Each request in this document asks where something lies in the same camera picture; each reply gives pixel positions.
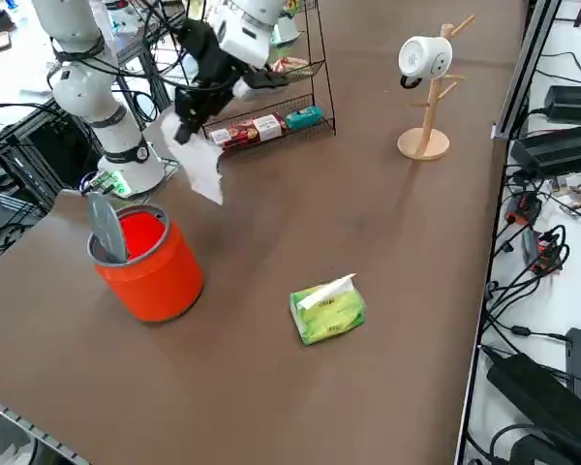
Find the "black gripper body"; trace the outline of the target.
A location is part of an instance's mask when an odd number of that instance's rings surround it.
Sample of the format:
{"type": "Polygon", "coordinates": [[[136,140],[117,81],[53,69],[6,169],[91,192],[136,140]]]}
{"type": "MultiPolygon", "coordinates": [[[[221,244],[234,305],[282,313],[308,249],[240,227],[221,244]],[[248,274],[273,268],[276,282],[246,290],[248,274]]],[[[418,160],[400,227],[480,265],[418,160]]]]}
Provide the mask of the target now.
{"type": "Polygon", "coordinates": [[[180,26],[180,47],[198,65],[198,72],[187,79],[187,85],[180,85],[181,90],[214,91],[232,87],[246,74],[246,66],[220,48],[213,28],[205,21],[184,18],[180,26]]]}

